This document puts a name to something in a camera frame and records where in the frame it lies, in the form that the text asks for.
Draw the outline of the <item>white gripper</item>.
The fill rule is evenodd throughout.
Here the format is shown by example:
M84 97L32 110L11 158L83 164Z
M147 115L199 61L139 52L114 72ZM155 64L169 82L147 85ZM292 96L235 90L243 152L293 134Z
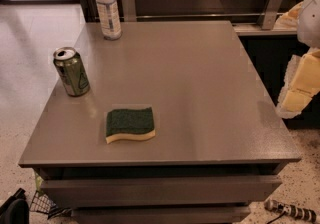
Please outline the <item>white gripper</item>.
M276 112L291 119L320 92L320 0L296 4L276 20L275 27L297 27L298 40L312 47L303 56L293 55L287 65Z

